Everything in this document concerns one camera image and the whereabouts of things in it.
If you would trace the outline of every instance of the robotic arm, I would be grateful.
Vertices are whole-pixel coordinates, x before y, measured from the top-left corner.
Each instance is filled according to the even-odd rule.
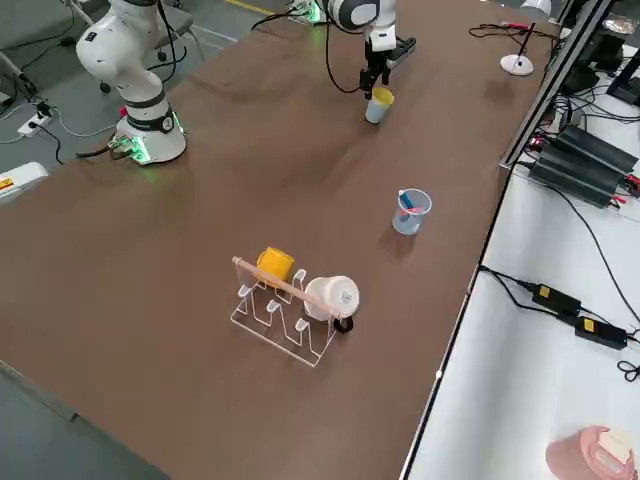
[[[396,36],[396,0],[320,0],[320,8],[347,32],[362,31],[365,37],[367,68],[360,72],[360,89],[367,99],[382,76],[389,84],[391,70],[398,66],[416,46],[416,39]]]
[[[143,165],[173,160],[186,148],[162,81],[142,65],[160,38],[159,1],[110,0],[109,12],[76,46],[84,68],[115,85],[125,102],[111,145]]]

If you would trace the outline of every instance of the pink object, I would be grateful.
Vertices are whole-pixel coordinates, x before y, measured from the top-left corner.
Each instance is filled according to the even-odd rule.
[[[549,469],[560,480],[637,479],[633,450],[609,432],[607,427],[591,426],[549,444]]]

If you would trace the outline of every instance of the blue marker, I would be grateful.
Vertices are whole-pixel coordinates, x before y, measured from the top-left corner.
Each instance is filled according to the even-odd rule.
[[[411,200],[409,199],[409,195],[407,195],[406,191],[400,190],[398,192],[398,197],[400,197],[400,201],[402,202],[402,204],[407,210],[411,210],[412,208],[414,208],[413,203],[411,203]]]
[[[413,203],[411,203],[411,199],[409,198],[409,195],[407,195],[406,191],[398,191],[398,198],[400,198],[400,203],[402,203],[404,205],[404,208],[406,208],[407,210],[411,210],[412,208],[414,208]],[[409,220],[409,217],[410,215],[403,215],[402,217],[400,217],[400,221],[406,222],[407,220]]]

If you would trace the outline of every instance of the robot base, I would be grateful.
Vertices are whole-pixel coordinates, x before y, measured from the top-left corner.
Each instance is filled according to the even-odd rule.
[[[127,117],[118,122],[114,139],[128,138],[132,142],[129,157],[139,165],[168,162],[178,158],[187,148],[182,127],[175,118],[174,127],[169,133],[143,131],[129,124]]]

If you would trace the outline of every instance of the white power outlet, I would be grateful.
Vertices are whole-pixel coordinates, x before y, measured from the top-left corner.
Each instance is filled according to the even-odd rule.
[[[22,125],[18,129],[18,133],[23,137],[33,137],[36,133],[38,133],[39,127],[44,127],[47,123],[51,121],[51,117],[47,115],[42,115],[41,113],[36,113],[33,117],[31,117],[27,122]],[[31,128],[29,126],[30,123],[35,123],[37,127]]]

